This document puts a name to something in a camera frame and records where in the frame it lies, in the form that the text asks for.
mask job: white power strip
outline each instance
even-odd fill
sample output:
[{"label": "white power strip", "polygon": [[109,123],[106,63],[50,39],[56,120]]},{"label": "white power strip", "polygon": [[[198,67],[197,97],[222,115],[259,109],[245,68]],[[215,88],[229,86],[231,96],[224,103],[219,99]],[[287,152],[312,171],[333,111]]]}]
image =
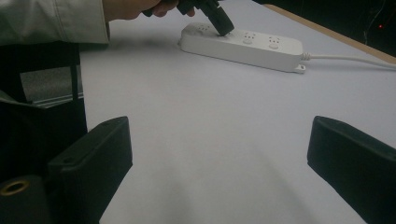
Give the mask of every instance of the white power strip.
[{"label": "white power strip", "polygon": [[237,63],[246,63],[283,72],[303,73],[300,41],[277,35],[233,30],[226,36],[211,24],[193,22],[181,32],[182,50]]}]

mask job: power cord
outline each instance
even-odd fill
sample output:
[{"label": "power cord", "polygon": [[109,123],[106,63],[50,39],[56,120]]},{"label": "power cord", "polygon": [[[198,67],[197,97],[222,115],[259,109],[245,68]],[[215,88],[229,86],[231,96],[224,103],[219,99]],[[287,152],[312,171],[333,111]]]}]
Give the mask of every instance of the power cord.
[{"label": "power cord", "polygon": [[369,63],[369,64],[396,70],[396,64],[394,64],[394,63],[381,63],[381,62],[376,62],[373,60],[363,59],[363,58],[359,58],[359,57],[350,57],[350,56],[342,56],[342,55],[322,55],[322,54],[315,55],[315,54],[310,54],[310,53],[305,52],[305,53],[303,53],[303,56],[301,58],[302,61],[309,61],[311,59],[355,61],[355,62],[360,62],[360,63]]}]

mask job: white table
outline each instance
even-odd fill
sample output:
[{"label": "white table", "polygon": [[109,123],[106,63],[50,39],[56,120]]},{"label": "white table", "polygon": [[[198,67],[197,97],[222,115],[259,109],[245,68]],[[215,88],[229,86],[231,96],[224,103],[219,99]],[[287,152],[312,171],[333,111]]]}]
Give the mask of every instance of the white table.
[{"label": "white table", "polygon": [[[252,1],[220,3],[237,29],[373,59]],[[298,75],[189,54],[177,41],[193,21],[209,22],[177,10],[114,21],[107,49],[81,52],[89,129],[128,116],[134,153],[101,223],[363,223],[306,164],[312,120],[396,147],[396,73],[311,61]]]}]

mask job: person's hand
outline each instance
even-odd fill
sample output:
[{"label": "person's hand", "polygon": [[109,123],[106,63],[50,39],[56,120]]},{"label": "person's hand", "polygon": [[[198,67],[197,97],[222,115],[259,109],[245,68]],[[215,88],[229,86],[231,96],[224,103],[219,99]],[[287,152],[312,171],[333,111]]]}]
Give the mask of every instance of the person's hand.
[{"label": "person's hand", "polygon": [[[133,20],[142,11],[150,8],[153,8],[153,15],[163,17],[177,4],[177,0],[103,0],[103,9],[106,21]],[[189,16],[194,16],[194,14],[193,9],[187,13]]]}]

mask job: white sleeve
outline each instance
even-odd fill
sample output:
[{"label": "white sleeve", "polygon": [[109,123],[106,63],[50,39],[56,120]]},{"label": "white sleeve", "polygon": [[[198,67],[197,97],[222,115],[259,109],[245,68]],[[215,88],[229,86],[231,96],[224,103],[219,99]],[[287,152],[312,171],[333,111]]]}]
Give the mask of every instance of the white sleeve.
[{"label": "white sleeve", "polygon": [[0,45],[107,43],[102,0],[0,0]]}]

